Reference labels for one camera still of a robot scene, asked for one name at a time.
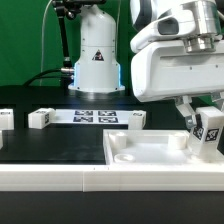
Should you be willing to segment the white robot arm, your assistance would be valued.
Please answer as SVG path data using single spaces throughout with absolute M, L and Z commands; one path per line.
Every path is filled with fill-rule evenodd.
M 189 126 L 190 99 L 224 98 L 224 39 L 215 0 L 130 0 L 137 34 L 131 80 L 141 102 L 174 99 Z M 116 23 L 97 5 L 81 8 L 80 58 L 69 89 L 92 98 L 125 89 L 115 56 Z

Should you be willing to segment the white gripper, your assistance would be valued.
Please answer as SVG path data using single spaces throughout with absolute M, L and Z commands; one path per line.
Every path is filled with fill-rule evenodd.
M 215 52 L 187 53 L 181 40 L 149 44 L 131 62 L 135 97 L 141 102 L 177 97 L 188 129 L 197 125 L 190 96 L 213 92 L 212 102 L 224 112 L 224 41 L 215 46 Z

